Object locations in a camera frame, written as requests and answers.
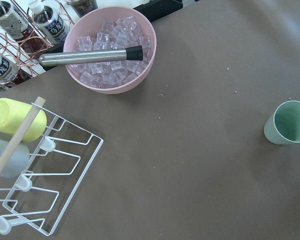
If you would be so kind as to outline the green cup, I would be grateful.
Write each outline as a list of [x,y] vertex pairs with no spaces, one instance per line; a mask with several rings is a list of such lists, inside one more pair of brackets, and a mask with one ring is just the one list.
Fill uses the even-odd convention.
[[264,136],[273,144],[300,143],[300,101],[279,105],[263,127]]

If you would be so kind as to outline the pink bowl of ice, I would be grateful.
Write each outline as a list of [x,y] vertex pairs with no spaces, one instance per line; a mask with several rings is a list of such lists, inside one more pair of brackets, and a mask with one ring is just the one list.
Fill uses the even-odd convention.
[[99,60],[66,65],[70,76],[80,85],[103,94],[127,92],[139,85],[153,65],[157,47],[155,30],[150,21],[135,9],[110,6],[82,17],[70,30],[63,51],[101,53],[142,46],[142,60]]

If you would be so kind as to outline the iced coffee cup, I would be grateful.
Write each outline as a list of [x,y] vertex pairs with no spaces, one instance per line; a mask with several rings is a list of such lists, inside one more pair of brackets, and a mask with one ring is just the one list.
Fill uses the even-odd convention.
[[99,8],[95,0],[67,0],[66,3],[72,7],[79,18]]

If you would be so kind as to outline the tea bottle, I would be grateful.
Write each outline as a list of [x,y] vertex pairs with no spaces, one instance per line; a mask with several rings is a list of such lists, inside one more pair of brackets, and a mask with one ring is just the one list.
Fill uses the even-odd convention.
[[0,53],[0,83],[13,81],[18,72],[18,66]]
[[28,7],[32,12],[34,24],[53,45],[61,44],[66,40],[69,28],[54,8],[40,0],[30,0]]
[[29,23],[9,0],[0,0],[0,27],[16,41],[25,38]]

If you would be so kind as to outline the grey cup on rack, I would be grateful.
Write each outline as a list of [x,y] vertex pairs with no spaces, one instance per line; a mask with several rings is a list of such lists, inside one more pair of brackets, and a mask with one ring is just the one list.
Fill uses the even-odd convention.
[[[0,156],[6,149],[9,141],[0,139]],[[20,143],[11,155],[8,163],[0,173],[0,177],[3,178],[14,178],[26,168],[30,160],[29,148],[24,144]]]

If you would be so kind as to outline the yellow cup on rack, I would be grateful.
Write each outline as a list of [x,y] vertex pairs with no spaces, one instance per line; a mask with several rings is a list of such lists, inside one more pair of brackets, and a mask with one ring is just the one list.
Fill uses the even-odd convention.
[[[10,98],[0,98],[0,132],[13,136],[32,105]],[[45,131],[47,117],[43,110],[40,110],[23,137],[24,142],[32,142],[38,139]]]

